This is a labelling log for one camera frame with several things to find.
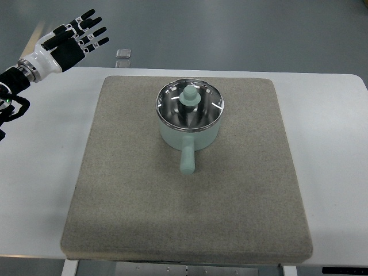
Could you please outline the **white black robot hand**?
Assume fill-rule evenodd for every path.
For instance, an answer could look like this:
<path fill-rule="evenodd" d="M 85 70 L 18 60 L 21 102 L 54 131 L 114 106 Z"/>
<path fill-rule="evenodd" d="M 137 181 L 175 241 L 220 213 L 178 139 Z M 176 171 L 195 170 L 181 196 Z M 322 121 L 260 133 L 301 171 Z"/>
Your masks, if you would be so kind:
<path fill-rule="evenodd" d="M 109 42 L 107 37 L 100 38 L 106 27 L 93 30 L 102 21 L 101 17 L 92 18 L 94 13 L 91 9 L 41 37 L 33 52 L 18 61 L 17 69 L 28 81 L 40 82 L 51 73 L 71 69 L 86 55 Z"/>

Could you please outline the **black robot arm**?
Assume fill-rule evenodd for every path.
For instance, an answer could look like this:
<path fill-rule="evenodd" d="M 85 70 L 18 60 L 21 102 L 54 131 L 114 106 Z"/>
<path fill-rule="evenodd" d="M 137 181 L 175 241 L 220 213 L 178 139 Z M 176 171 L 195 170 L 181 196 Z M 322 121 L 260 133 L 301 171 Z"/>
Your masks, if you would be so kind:
<path fill-rule="evenodd" d="M 10 67 L 1 74 L 1 125 L 22 117 L 30 102 L 19 93 L 30 87 L 33 75 L 24 67 Z"/>

